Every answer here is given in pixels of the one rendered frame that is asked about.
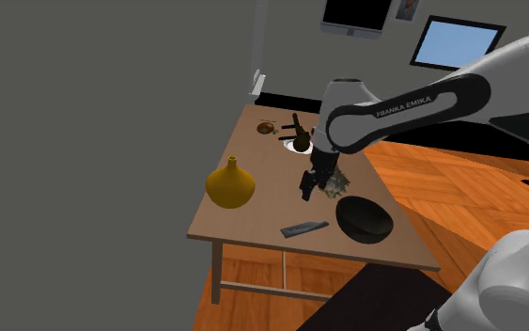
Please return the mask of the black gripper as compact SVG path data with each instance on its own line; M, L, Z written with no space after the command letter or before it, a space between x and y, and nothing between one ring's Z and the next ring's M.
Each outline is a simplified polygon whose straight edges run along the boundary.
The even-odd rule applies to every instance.
M312 170L305 170L299 185L304 201L310 199L311 193L316 186L320 189L326 187L327 181L335 172L339 155L339 152L326 152L317 147L313 148L310 157Z

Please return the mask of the green speckled clump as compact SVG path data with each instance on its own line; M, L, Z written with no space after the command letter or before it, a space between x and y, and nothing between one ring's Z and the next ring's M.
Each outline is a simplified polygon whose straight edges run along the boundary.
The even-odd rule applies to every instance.
M347 192L347 187L350 185L350 181L345 174L337 166L334 173L329 177L322 192L328 198L341 197Z

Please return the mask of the white plate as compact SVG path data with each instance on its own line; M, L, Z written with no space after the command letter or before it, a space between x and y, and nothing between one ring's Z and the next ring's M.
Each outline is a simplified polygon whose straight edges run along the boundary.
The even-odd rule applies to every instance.
M284 145L284 147L285 147L287 150L289 150L289 151L291 151L291 152L294 152L294 153L297 153L297 154L311 154L311 153L312 153L313 148L314 148L314 146L313 146L312 143L309 143L309 147L308 147L307 150L305 150L305 151L298 151L298 150L296 150L296 149L294 148L294 146L293 146L293 142L294 142L293 139L284 140L284 141L283 141L283 145Z

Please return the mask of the wooden table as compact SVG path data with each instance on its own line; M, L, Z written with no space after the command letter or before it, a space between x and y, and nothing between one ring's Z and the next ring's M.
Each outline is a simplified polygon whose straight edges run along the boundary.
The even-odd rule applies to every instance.
M315 256L357 260L416 270L438 272L441 267L419 236L381 177L359 152L342 154L338 167L350 181L347 194L368 198L383 207L394 220L391 234L377 244L359 244L349 238L335 220L336 202L320 191L302 199L299 184L311 163L306 154L287 150L273 134L259 134L257 125L266 119L275 127L292 121L288 110L248 104L241 112L220 164L229 156L255 179L251 199L238 209L223 209L204 197L187 236L211 243L211 301L218 304L223 289L328 301L329 295L298 292L227 282L221 279L224 244L236 244ZM329 225L291 238L280 229L304 222L326 221Z

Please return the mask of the dark brown bottle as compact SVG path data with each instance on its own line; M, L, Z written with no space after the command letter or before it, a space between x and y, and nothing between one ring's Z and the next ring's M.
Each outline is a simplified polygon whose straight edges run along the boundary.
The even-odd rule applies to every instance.
M310 146L310 134L300 124L298 115L292 114L296 137L293 140L293 148L298 152L305 152Z

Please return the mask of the black bowl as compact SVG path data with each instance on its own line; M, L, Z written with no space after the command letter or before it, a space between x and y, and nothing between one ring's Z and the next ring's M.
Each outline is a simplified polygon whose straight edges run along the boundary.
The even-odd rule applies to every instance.
M340 229L360 244L377 244L394 229L394 220L378 203L357 196L337 201L335 217Z

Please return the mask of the yellow round vase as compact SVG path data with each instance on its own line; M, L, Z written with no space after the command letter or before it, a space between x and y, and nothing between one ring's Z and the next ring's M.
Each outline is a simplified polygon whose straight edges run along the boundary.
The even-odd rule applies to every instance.
M210 200L224 209L237 209L246 204L256 190L254 177L238 166L238 158L229 156L224 167L212 171L206 179Z

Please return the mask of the dark robot stand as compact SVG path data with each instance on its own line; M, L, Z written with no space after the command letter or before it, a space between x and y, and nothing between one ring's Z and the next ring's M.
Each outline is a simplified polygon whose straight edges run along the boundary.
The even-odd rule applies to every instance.
M418 270L369 263L296 331L407 331L450 296Z

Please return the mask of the black framed window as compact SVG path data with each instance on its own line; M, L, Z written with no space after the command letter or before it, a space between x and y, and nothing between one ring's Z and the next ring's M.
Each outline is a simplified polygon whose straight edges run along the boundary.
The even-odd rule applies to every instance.
M430 15L410 65L455 71L492 52L506 27Z

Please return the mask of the black screen with grey frame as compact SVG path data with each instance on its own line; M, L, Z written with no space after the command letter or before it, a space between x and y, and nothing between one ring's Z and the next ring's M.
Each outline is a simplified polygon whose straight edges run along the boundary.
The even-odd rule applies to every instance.
M378 39L392 0L326 0L320 30L363 39Z

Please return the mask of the small wall picture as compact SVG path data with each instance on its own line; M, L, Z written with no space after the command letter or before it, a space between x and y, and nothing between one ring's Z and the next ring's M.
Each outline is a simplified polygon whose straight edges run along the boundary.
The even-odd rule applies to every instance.
M411 22L417 11L420 0L401 0L397 10L396 18L398 20Z

